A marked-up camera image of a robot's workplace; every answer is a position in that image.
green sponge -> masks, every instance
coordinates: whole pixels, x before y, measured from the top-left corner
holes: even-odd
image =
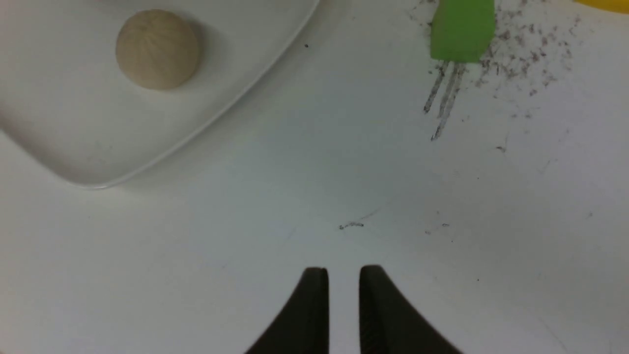
[[[432,23],[430,56],[478,62],[495,31],[494,0],[440,0]]]

white plate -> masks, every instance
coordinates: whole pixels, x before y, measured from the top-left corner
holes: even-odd
[[[0,127],[35,159],[86,188],[120,183],[168,156],[269,70],[318,0],[0,1]],[[116,36],[143,9],[188,19],[197,73],[166,92],[118,69]]]

dough ball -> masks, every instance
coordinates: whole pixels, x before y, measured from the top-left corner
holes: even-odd
[[[120,30],[116,60],[134,83],[148,89],[171,89],[194,73],[199,42],[190,25],[176,14],[141,11]]]

yellow object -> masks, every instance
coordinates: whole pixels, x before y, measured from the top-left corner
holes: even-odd
[[[616,13],[629,13],[629,0],[577,0],[577,2]]]

plate rim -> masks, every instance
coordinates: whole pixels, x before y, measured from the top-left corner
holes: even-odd
[[[297,39],[297,37],[303,32],[304,28],[310,22],[310,20],[312,19],[315,11],[318,9],[319,4],[320,4],[320,0],[308,0],[308,1],[311,1],[312,5],[310,9],[308,10],[308,12],[306,13],[306,16],[304,16],[300,24],[297,26],[296,30],[293,32],[293,34],[288,36],[286,42],[280,46],[280,49],[277,51],[275,56],[268,62],[268,64],[264,66],[262,70],[260,70],[260,72],[256,74],[253,77],[253,79],[248,84],[246,84],[238,94],[236,94],[230,101],[228,101],[227,104],[223,106],[223,108],[218,110],[214,115],[209,117],[203,124],[196,127],[189,134],[187,134],[183,139],[177,141],[170,148],[166,149],[165,151],[162,151],[161,153],[157,154],[152,159],[149,159],[147,162],[139,165],[139,167],[132,169],[129,172],[122,174],[119,177],[116,177],[109,181],[105,181],[101,183],[81,183],[78,181],[72,181],[62,176],[60,173],[55,171],[49,165],[45,164],[43,161],[38,159],[31,151],[29,151],[29,149],[26,146],[24,146],[23,144],[20,144],[20,142],[17,141],[7,131],[0,128],[0,132],[2,132],[4,136],[6,136],[11,142],[13,142],[13,144],[18,146],[20,150],[22,150],[27,155],[29,155],[31,159],[37,163],[37,165],[39,165],[40,167],[43,167],[48,172],[50,172],[53,176],[56,176],[58,179],[61,179],[62,181],[74,187],[78,187],[83,190],[103,190],[103,189],[107,189],[107,188],[111,188],[113,186],[119,185],[123,182],[130,180],[134,176],[148,170],[149,168],[158,164],[159,162],[169,157],[170,155],[172,155],[179,149],[183,148],[186,144],[188,144],[190,141],[196,138],[200,133],[206,130],[210,125],[212,125],[214,122],[219,120],[227,111],[232,109],[234,105],[238,103],[238,101],[240,101],[275,66],[275,64],[279,61],[279,59],[281,59],[281,57],[284,56],[288,48],[291,45],[293,45],[293,43],[295,42],[295,39]]]

